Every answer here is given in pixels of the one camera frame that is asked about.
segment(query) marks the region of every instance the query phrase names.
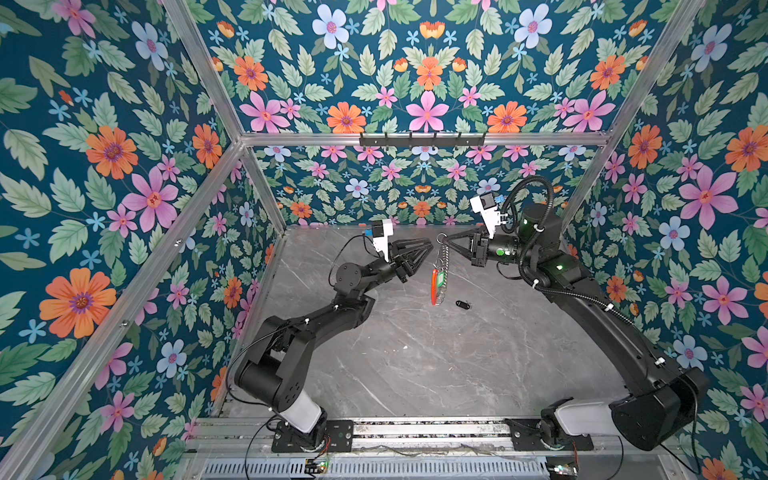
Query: marble surface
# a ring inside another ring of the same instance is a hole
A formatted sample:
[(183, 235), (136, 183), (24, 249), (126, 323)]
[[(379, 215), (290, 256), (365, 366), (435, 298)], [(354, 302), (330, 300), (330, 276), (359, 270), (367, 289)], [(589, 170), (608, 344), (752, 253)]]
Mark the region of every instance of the marble surface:
[[(361, 231), (289, 230), (262, 318), (299, 316), (330, 302), (333, 258)], [(440, 231), (396, 227), (390, 240), (434, 240)], [(363, 325), (315, 351), (305, 388), (329, 416), (537, 415), (564, 397), (626, 395), (616, 369), (573, 319), (521, 280), (502, 278), (492, 262), (482, 269), (452, 252), (445, 301), (432, 306), (433, 243), (408, 283), (395, 278), (370, 293), (377, 301)], [(371, 260), (358, 238), (338, 264)], [(458, 308), (456, 300), (472, 308)], [(265, 414), (263, 407), (227, 402), (223, 415)]]

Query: orange flower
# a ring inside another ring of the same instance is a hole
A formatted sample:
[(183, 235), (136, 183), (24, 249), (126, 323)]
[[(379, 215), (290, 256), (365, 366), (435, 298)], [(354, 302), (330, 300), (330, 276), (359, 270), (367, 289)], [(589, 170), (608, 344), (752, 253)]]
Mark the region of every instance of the orange flower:
[(456, 57), (453, 59), (453, 63), (451, 63), (451, 68), (456, 72), (464, 71), (467, 69), (467, 62), (464, 58)]
[(528, 117), (523, 117), (528, 110), (523, 105), (518, 106), (516, 101), (508, 102), (506, 108), (504, 105), (497, 106), (493, 113), (488, 117), (488, 131), (492, 134), (517, 133), (528, 121)]
[(252, 57), (238, 57), (235, 60), (234, 70), (235, 75), (239, 75), (237, 80), (253, 91), (265, 89), (266, 84), (270, 82), (269, 77), (264, 73), (264, 66), (258, 61), (254, 62)]
[(597, 90), (606, 90), (608, 87), (619, 81), (619, 75), (624, 73), (624, 69), (627, 66), (624, 64), (624, 56), (611, 55), (606, 58), (605, 61), (598, 63), (598, 66), (594, 68), (592, 76), (589, 77), (592, 80), (592, 88)]
[(240, 295), (243, 294), (243, 282), (239, 278), (233, 276), (230, 281), (227, 282), (227, 287), (224, 289), (224, 305), (227, 308), (234, 308), (237, 306), (237, 302), (240, 302)]
[(717, 458), (704, 459), (704, 469), (701, 472), (707, 480), (737, 480), (736, 474), (725, 468)]
[(125, 138), (125, 132), (115, 127), (99, 127), (100, 135), (89, 135), (85, 143), (91, 147), (86, 150), (88, 161), (96, 165), (96, 171), (105, 177), (110, 174), (115, 180), (120, 180), (134, 171), (133, 165), (138, 165), (139, 157), (134, 153), (136, 145), (131, 139)]
[(107, 288), (109, 278), (96, 272), (91, 278), (87, 268), (74, 268), (69, 272), (69, 281), (57, 276), (45, 287), (45, 292), (55, 297), (40, 302), (40, 318), (53, 320), (48, 329), (59, 338), (64, 338), (74, 328), (74, 337), (83, 338), (94, 332), (94, 322), (101, 321), (109, 313), (106, 306), (113, 305), (116, 297), (114, 288)]
[(423, 22), (419, 25), (419, 31), (424, 38), (440, 38), (445, 33), (445, 24), (443, 22)]
[(413, 207), (413, 213), (416, 214), (418, 217), (424, 218), (427, 215), (429, 215), (429, 209), (431, 207), (426, 202), (418, 202), (415, 207)]
[(163, 452), (165, 452), (165, 446), (168, 444), (168, 437), (163, 437), (160, 440), (157, 440), (157, 443), (154, 444), (154, 448), (152, 449), (152, 455), (159, 457), (160, 455), (163, 455)]
[(64, 101), (64, 103), (68, 104), (70, 107), (74, 107), (74, 102), (72, 101), (72, 96), (70, 94), (68, 94), (67, 92), (65, 92), (63, 90), (59, 90), (58, 91), (58, 96), (61, 97), (61, 99)]
[(206, 168), (213, 168), (219, 163), (221, 157), (221, 145), (219, 135), (210, 129), (210, 125), (197, 125), (194, 128), (195, 137), (192, 137), (192, 146), (197, 149), (197, 159), (205, 164)]
[(404, 72), (408, 70), (408, 61), (404, 58), (400, 58), (398, 61), (395, 62), (395, 70), (399, 72)]
[(440, 84), (440, 75), (442, 67), (438, 65), (437, 58), (427, 57), (422, 60), (422, 64), (416, 69), (419, 76), (416, 81), (424, 87), (424, 90), (432, 90), (435, 85)]
[(733, 166), (733, 171), (751, 172), (760, 168), (761, 161), (768, 161), (768, 126), (757, 125), (752, 130), (747, 127), (739, 132), (738, 138), (732, 138), (728, 144), (730, 153), (725, 156), (725, 163)]
[(646, 125), (632, 137), (632, 145), (629, 147), (631, 156), (629, 163), (633, 167), (644, 169), (648, 164), (652, 164), (659, 154), (657, 148), (661, 148), (661, 137), (659, 137), (659, 127)]
[(298, 218), (309, 218), (312, 216), (312, 209), (309, 205), (304, 204), (304, 202), (293, 202), (293, 205), (290, 206), (290, 211)]
[(349, 106), (345, 101), (339, 102), (339, 107), (333, 106), (328, 110), (328, 126), (334, 134), (361, 134), (366, 118), (360, 115), (360, 109)]
[(223, 366), (219, 370), (216, 377), (214, 377), (214, 383), (213, 387), (214, 389), (210, 391), (210, 401), (216, 402), (216, 397), (219, 396), (219, 390), (221, 390), (221, 386), (224, 382), (224, 379), (227, 377), (227, 367)]
[(648, 22), (645, 20), (638, 20), (633, 23), (632, 26), (629, 27), (629, 36), (637, 37), (643, 30), (645, 30), (645, 25), (648, 25)]
[(266, 254), (264, 255), (264, 263), (267, 265), (272, 261), (272, 255), (275, 254), (275, 244), (272, 243), (266, 248)]
[(235, 27), (232, 26), (232, 24), (227, 22), (219, 22), (216, 24), (217, 27), (219, 27), (219, 31), (222, 35), (224, 35), (227, 38), (232, 38), (235, 36)]
[(763, 312), (763, 315), (766, 318), (768, 318), (768, 272), (763, 274), (763, 280), (765, 280), (766, 283), (758, 283), (755, 285), (755, 297), (758, 300), (763, 300), (763, 303), (760, 304), (760, 311)]
[(624, 285), (624, 279), (619, 278), (618, 276), (613, 275), (608, 280), (608, 287), (606, 290), (608, 291), (608, 296), (614, 302), (618, 303), (627, 299), (627, 286)]

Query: black mounting plate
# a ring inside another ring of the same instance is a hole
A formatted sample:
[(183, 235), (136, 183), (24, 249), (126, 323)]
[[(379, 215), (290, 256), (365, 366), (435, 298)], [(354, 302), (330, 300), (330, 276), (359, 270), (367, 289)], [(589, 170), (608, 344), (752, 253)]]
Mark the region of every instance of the black mounting plate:
[[(352, 420), (328, 420), (326, 434), (330, 438), (328, 452), (351, 452), (352, 440), (355, 435), (355, 422)], [(294, 441), (292, 428), (280, 422), (272, 441), (272, 453), (320, 453), (325, 446), (317, 452), (304, 452)]]
[(549, 446), (541, 440), (538, 432), (540, 419), (505, 419), (511, 430), (512, 444), (516, 452), (540, 452), (541, 450), (573, 450), (574, 444), (578, 451), (594, 450), (592, 437), (589, 435), (567, 436), (564, 444)]

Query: keychain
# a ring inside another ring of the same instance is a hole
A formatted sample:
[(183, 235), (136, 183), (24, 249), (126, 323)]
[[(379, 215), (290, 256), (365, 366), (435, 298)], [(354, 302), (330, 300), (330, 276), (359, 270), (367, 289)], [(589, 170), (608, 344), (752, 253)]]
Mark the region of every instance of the keychain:
[(432, 305), (439, 305), (445, 298), (445, 289), (448, 287), (448, 245), (440, 241), (440, 236), (447, 237), (445, 233), (439, 233), (437, 243), (440, 251), (435, 261), (435, 269), (432, 271)]

